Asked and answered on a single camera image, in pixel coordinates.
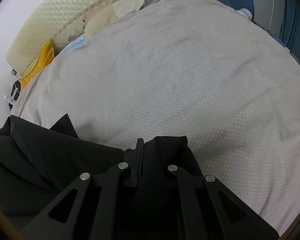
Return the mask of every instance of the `black jacket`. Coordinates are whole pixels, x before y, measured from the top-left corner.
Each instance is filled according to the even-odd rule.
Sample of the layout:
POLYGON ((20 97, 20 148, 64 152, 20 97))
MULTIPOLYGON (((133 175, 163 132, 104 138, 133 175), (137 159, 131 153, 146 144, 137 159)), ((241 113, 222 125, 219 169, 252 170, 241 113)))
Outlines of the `black jacket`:
MULTIPOLYGON (((163 167, 175 163, 202 177, 185 136, 156 137, 144 149, 163 167)), ((0 130, 0 208, 21 229, 81 173, 104 173, 131 151, 79 139, 68 115, 51 129, 12 115, 0 130)))

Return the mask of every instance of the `small white bottle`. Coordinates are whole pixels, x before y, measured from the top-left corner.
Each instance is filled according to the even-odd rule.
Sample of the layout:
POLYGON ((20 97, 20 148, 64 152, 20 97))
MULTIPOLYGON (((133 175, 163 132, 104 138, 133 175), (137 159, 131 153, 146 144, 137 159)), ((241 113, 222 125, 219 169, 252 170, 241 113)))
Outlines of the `small white bottle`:
POLYGON ((9 102, 12 105, 14 105, 16 103, 16 101, 10 96, 3 95, 3 98, 4 98, 4 100, 6 100, 7 102, 9 102))

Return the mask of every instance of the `white bedsheet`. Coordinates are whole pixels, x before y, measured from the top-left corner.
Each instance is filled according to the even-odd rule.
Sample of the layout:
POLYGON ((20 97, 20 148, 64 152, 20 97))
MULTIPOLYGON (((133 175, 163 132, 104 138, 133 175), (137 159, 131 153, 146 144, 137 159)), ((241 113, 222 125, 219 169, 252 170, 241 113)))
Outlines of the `white bedsheet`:
POLYGON ((214 174, 279 234, 300 212, 300 66, 214 0, 162 0, 57 56, 12 114, 134 148, 186 135, 214 174))

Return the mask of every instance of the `black metal bracket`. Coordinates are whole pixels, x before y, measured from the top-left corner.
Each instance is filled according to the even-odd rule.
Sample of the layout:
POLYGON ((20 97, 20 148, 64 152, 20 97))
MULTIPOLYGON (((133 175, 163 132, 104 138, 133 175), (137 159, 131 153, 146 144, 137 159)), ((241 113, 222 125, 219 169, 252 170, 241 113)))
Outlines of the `black metal bracket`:
MULTIPOLYGON (((123 194, 122 192, 128 193, 130 199, 125 198, 127 195, 121 197, 130 202, 125 208, 130 208, 132 206, 129 205, 133 203, 134 193, 138 190, 139 184, 143 189, 147 186, 143 184, 143 180, 140 182, 140 178, 142 161, 146 157, 149 158, 151 152, 145 153, 143 158, 143 144, 143 140, 139 139, 136 150, 131 150, 126 155, 124 160, 127 162, 116 164, 103 174, 95 176, 89 173, 81 174, 22 230, 24 238, 26 240, 121 239, 118 238, 118 234, 114 234, 120 223, 117 219, 118 196, 123 194)), ((155 180, 151 180, 150 174, 153 171, 151 169, 149 163, 144 166, 144 170, 150 171, 146 178, 150 181, 151 187, 147 189, 158 190, 154 187, 155 180)), ((176 197, 172 198, 173 203, 178 199, 178 204, 170 218, 175 217, 175 228, 178 229, 180 240, 279 238, 270 225, 215 176, 197 177, 182 167, 170 165, 166 173, 163 171, 161 179, 160 185, 166 185, 167 194, 173 192, 177 195, 173 195, 176 197)), ((143 191, 143 194, 151 195, 151 190, 143 191)))

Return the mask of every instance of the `black fabric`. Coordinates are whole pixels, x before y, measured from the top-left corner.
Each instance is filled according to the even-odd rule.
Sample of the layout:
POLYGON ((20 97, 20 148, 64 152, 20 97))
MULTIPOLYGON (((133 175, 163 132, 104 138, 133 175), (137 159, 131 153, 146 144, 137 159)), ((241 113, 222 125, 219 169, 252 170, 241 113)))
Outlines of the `black fabric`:
MULTIPOLYGON (((81 173, 104 173, 122 162, 125 155, 134 154, 131 149, 123 151, 80 140, 68 115, 51 129, 13 115, 4 127, 0 133, 0 208, 18 229, 81 173)), ((131 206, 133 217, 156 214, 156 210, 171 214, 171 193, 162 179, 168 165, 178 165, 202 177, 185 136, 156 137, 145 143, 142 163, 138 191, 131 206)), ((148 226, 167 220, 164 216, 147 217, 148 226)))
POLYGON ((50 130, 53 130, 58 133, 62 133, 65 135, 69 135, 75 138, 79 138, 77 133, 75 132, 75 129, 70 121, 70 118, 68 114, 65 114, 63 117, 59 119, 51 128, 50 130))
POLYGON ((20 229, 82 172, 103 173, 124 158, 77 138, 67 115, 52 129, 11 116, 0 130, 0 208, 20 229))
POLYGON ((0 129, 0 135, 10 135, 10 117, 7 118, 3 127, 0 129))

